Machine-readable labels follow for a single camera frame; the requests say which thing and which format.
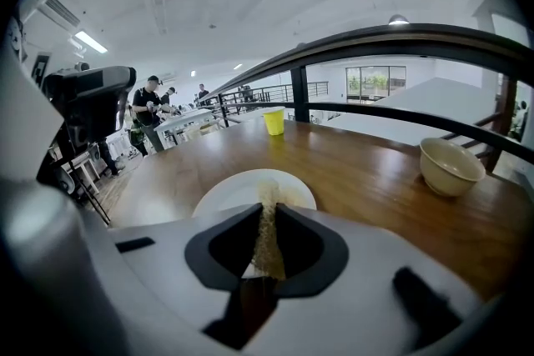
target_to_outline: black handrail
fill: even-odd
[[[534,87],[534,73],[531,72],[534,68],[534,51],[520,43],[469,28],[440,24],[409,24],[364,28],[307,43],[251,68],[204,98],[215,97],[231,88],[290,69],[294,100],[299,100],[303,99],[300,96],[302,93],[307,95],[305,91],[306,65],[342,58],[393,54],[444,58],[470,63],[489,68]],[[534,164],[534,151],[519,143],[475,125],[428,113],[350,103],[309,103],[307,97],[303,103],[241,103],[224,106],[226,108],[270,106],[295,108],[295,116],[297,116],[297,109],[301,113],[300,119],[297,119],[304,121],[306,119],[309,121],[311,109],[403,120],[464,135]]]

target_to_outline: man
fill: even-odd
[[[137,120],[141,123],[141,128],[149,141],[154,146],[156,152],[163,152],[164,146],[159,139],[159,135],[154,128],[159,125],[158,110],[169,113],[169,105],[163,105],[155,90],[158,88],[159,79],[150,76],[143,88],[135,91],[133,95],[132,109],[136,113]]]
[[[203,85],[202,83],[199,85],[199,89],[200,89],[200,92],[199,92],[199,99],[201,99],[202,97],[205,97],[206,95],[209,94],[209,91],[206,91],[206,90],[204,89],[204,85]],[[210,104],[209,101],[208,101],[208,102],[203,101],[202,103],[200,103],[200,105],[201,105],[201,106],[205,106],[206,103],[207,103],[208,105]]]
[[[169,88],[169,90],[164,93],[163,97],[161,97],[161,103],[163,105],[167,105],[170,107],[170,96],[173,94],[173,93],[176,93],[176,89],[174,89],[172,86]]]

